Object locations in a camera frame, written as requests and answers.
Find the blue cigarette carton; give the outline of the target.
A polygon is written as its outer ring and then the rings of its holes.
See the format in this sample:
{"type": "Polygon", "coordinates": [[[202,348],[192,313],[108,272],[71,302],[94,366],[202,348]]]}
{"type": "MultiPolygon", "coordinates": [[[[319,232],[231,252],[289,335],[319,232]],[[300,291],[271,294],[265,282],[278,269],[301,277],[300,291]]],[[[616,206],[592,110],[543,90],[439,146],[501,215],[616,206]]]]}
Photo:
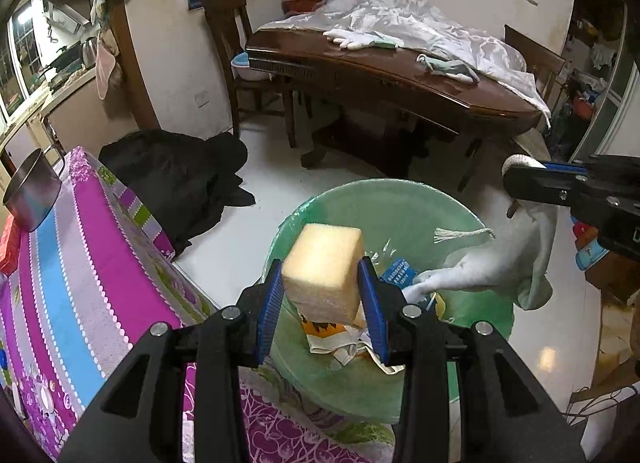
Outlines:
{"type": "Polygon", "coordinates": [[[416,278],[414,269],[405,258],[398,257],[380,275],[380,279],[388,284],[396,285],[399,289],[405,289],[413,283],[416,278]]]}

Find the dark wooden table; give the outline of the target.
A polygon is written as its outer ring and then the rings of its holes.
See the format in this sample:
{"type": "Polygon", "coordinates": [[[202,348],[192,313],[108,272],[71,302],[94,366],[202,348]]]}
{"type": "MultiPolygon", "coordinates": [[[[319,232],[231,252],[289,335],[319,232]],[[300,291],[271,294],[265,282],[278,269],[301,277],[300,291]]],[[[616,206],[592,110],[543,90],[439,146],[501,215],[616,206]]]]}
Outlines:
{"type": "Polygon", "coordinates": [[[246,43],[250,66],[292,81],[306,93],[370,112],[404,111],[456,134],[522,134],[541,111],[483,76],[463,84],[425,71],[409,49],[346,52],[321,33],[260,30],[246,43]]]}

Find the black cloth pile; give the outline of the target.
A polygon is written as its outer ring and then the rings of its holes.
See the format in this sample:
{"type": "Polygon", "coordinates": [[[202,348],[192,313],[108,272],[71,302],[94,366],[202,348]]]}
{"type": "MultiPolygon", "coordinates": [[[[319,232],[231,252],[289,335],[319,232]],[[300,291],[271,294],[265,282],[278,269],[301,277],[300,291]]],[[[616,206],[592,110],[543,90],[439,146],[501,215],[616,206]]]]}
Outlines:
{"type": "Polygon", "coordinates": [[[250,206],[238,171],[246,145],[230,133],[208,139],[163,130],[137,131],[104,146],[99,161],[149,209],[181,254],[215,227],[227,206],[250,206]]]}

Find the orange white paper bag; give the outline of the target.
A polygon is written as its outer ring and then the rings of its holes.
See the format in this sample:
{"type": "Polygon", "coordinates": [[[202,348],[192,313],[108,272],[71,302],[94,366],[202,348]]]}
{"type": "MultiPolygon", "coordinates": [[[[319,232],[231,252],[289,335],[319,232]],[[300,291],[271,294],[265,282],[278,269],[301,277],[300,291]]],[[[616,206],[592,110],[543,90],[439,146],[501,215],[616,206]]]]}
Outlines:
{"type": "Polygon", "coordinates": [[[359,306],[352,324],[312,322],[301,313],[298,318],[313,355],[331,355],[341,367],[346,367],[358,357],[369,357],[386,375],[405,370],[403,365],[384,365],[374,352],[362,306],[359,306]]]}

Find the red small box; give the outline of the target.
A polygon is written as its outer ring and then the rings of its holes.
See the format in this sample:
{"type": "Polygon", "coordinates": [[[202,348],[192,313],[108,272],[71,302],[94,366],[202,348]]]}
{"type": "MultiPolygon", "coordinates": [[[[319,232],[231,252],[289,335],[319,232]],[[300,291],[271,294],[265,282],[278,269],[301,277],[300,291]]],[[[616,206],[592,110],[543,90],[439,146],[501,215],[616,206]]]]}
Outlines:
{"type": "Polygon", "coordinates": [[[17,269],[20,244],[21,228],[10,214],[6,217],[0,243],[0,270],[7,277],[17,269]]]}

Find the yellow sponge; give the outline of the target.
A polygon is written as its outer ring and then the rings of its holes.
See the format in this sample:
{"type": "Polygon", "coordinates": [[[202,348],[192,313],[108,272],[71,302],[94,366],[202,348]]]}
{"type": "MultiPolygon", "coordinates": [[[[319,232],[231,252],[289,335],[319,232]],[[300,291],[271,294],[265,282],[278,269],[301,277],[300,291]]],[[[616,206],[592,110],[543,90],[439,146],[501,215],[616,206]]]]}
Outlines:
{"type": "Polygon", "coordinates": [[[360,229],[305,225],[282,266],[286,297],[311,322],[353,323],[360,306],[357,269],[363,256],[360,229]]]}

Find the white plastic sheet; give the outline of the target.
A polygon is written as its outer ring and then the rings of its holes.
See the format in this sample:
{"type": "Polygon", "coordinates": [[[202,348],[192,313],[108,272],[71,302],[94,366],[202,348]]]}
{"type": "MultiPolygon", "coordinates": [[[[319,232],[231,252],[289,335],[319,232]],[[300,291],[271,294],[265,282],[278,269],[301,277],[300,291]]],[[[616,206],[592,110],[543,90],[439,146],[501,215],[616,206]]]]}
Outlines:
{"type": "Polygon", "coordinates": [[[538,93],[523,55],[489,33],[446,17],[427,0],[329,0],[313,12],[262,25],[264,30],[316,31],[339,41],[376,38],[439,60],[466,64],[538,109],[551,112],[538,93]]]}

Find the white cloth rag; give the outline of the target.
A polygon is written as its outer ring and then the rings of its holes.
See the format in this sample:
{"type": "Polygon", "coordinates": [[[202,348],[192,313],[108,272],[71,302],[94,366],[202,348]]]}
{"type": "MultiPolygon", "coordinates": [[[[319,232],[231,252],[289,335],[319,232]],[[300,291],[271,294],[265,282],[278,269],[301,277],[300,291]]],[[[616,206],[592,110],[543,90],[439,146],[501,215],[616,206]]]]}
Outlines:
{"type": "Polygon", "coordinates": [[[450,253],[442,268],[419,273],[402,293],[417,303],[432,292],[491,290],[523,310],[538,309],[553,293],[546,273],[557,221],[556,206],[521,200],[495,238],[450,253]]]}

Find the electric kettle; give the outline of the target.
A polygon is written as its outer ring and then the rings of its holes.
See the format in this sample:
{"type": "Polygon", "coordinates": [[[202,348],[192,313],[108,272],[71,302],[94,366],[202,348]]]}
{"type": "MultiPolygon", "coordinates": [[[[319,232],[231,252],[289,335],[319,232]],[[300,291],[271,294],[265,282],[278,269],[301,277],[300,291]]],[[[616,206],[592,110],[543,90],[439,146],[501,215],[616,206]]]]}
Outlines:
{"type": "Polygon", "coordinates": [[[84,67],[89,70],[96,65],[96,55],[98,54],[98,38],[89,36],[81,43],[81,59],[84,67]]]}

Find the floral purple blue tablecloth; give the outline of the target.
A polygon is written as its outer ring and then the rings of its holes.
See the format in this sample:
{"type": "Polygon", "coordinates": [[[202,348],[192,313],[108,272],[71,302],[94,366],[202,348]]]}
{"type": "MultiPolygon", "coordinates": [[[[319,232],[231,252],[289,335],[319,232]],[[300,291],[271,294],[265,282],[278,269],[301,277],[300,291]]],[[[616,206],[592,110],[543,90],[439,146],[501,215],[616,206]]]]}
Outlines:
{"type": "MultiPolygon", "coordinates": [[[[55,460],[91,399],[158,321],[186,327],[214,305],[172,264],[155,218],[88,151],[67,154],[40,226],[21,236],[1,281],[1,386],[30,438],[55,460]]],[[[266,363],[240,373],[255,462],[387,462],[386,424],[353,421],[303,398],[266,363]]]]}

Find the wooden chair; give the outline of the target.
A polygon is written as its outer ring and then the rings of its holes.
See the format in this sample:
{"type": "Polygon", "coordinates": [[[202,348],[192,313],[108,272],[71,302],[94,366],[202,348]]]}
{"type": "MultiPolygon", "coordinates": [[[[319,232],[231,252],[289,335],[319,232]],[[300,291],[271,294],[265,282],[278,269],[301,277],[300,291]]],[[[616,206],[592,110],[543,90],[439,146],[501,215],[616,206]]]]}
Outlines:
{"type": "Polygon", "coordinates": [[[295,148],[291,83],[283,76],[253,69],[244,49],[253,35],[246,0],[203,0],[202,5],[224,75],[233,135],[240,137],[241,114],[283,116],[288,144],[295,148]]]}

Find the blue plastic basin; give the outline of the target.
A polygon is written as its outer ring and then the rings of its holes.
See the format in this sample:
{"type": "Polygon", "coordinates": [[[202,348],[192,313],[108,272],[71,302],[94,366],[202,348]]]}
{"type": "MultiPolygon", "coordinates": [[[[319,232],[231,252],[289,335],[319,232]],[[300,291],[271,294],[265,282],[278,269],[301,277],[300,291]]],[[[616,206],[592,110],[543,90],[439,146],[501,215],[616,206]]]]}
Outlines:
{"type": "Polygon", "coordinates": [[[248,82],[269,81],[271,75],[268,72],[254,69],[250,66],[247,52],[242,52],[234,56],[230,62],[236,76],[248,82]]]}

